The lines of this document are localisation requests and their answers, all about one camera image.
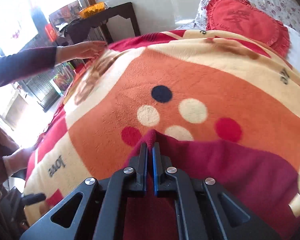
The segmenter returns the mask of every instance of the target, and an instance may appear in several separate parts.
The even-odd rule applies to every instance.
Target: orange patch
[[[158,85],[172,91],[169,102],[152,98],[152,88]],[[178,106],[187,98],[207,107],[204,122],[183,119]],[[179,125],[194,140],[217,140],[215,123],[231,118],[241,127],[240,145],[275,153],[296,170],[300,167],[300,118],[279,101],[229,73],[145,49],[104,100],[69,129],[75,149],[93,176],[109,177],[126,160],[132,148],[121,138],[125,127],[135,127],[142,135],[150,128],[137,119],[143,105],[153,106],[159,113],[159,123],[151,128],[164,133],[168,127]]]

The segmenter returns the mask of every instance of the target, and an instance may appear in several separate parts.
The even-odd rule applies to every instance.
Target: person's arm
[[[72,59],[97,58],[104,41],[86,41],[67,47],[26,49],[0,58],[0,87],[49,70]]]

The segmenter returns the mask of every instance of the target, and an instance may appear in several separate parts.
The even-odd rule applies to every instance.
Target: orange plastic basket
[[[98,12],[101,12],[103,10],[106,9],[106,5],[104,2],[100,2],[100,3],[96,3],[94,5],[91,5],[83,10],[81,10],[79,12],[79,15],[81,18],[85,19],[85,18],[88,18]]]

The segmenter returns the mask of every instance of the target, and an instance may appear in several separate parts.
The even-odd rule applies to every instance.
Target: navy blue circle
[[[172,98],[172,92],[166,86],[156,86],[151,91],[151,96],[154,100],[158,101],[159,103],[167,103]]]

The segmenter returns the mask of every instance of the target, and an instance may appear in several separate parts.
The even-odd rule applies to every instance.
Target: metal screw
[[[123,172],[125,174],[133,173],[133,168],[132,167],[126,167],[126,168],[123,169]]]
[[[87,185],[93,185],[95,182],[96,182],[96,179],[95,178],[87,178],[85,181],[84,181]]]
[[[214,178],[206,178],[204,182],[208,185],[213,185],[215,184],[216,180]]]
[[[169,167],[169,168],[167,168],[167,172],[168,173],[176,173],[177,172],[177,168],[175,168],[175,167]]]

